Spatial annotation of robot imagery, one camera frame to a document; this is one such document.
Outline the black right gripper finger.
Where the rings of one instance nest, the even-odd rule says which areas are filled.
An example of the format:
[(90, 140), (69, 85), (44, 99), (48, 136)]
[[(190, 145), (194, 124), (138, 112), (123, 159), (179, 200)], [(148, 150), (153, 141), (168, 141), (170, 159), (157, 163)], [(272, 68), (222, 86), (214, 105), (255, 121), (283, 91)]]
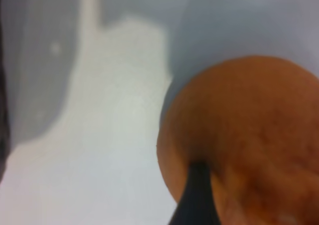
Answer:
[(170, 225), (219, 225), (210, 182), (210, 170), (205, 163), (189, 166), (186, 186)]

